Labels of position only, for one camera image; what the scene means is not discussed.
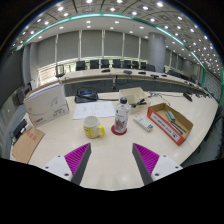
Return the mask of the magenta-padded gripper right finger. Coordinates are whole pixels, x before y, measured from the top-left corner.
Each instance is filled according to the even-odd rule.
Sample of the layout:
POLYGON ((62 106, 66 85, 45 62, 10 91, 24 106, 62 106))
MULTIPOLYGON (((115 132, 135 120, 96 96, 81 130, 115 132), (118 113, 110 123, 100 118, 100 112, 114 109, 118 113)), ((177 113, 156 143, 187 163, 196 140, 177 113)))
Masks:
POLYGON ((168 155, 158 155, 137 143, 132 146, 132 154, 145 185, 182 169, 168 155))

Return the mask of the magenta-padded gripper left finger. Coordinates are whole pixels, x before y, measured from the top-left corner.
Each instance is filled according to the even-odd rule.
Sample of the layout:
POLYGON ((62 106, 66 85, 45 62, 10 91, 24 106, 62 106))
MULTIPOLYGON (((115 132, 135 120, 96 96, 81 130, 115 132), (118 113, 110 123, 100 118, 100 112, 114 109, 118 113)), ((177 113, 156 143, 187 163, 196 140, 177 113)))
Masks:
POLYGON ((43 169, 79 185, 82 181, 90 155, 91 144, 87 143, 66 155, 55 156, 43 169))

